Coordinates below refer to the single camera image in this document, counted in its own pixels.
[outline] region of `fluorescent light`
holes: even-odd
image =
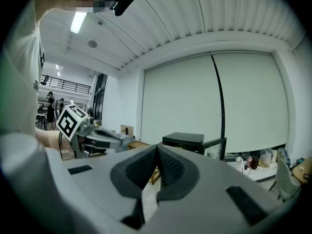
[[[70,27],[70,31],[78,34],[79,30],[82,26],[83,20],[86,17],[87,13],[86,12],[76,12],[73,22],[72,22],[72,26]]]

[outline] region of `white ceiling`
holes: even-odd
[[[252,32],[284,40],[291,48],[304,35],[283,0],[135,0],[120,17],[109,10],[88,13],[78,35],[70,33],[73,17],[52,11],[42,20],[46,59],[114,77],[145,53],[198,34]],[[97,48],[90,48],[89,40],[95,40]]]

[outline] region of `white chair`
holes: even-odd
[[[277,184],[279,191],[278,198],[281,197],[283,201],[286,201],[294,196],[300,188],[300,182],[295,177],[291,176],[288,166],[280,158],[278,158],[275,182],[269,191],[275,184]]]

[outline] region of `balcony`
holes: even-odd
[[[63,79],[51,77],[51,76],[47,76],[47,75],[41,75],[40,83],[46,87],[69,90],[72,92],[79,92],[82,94],[89,94],[89,92],[90,92],[90,86],[83,85],[80,83],[75,83],[75,82],[68,81],[68,80],[63,80]]]

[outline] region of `roller blind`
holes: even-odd
[[[141,140],[157,144],[174,132],[204,134],[204,141],[220,138],[220,93],[211,56],[145,74]]]
[[[288,109],[271,56],[214,55],[224,95],[226,152],[247,152],[287,142]]]

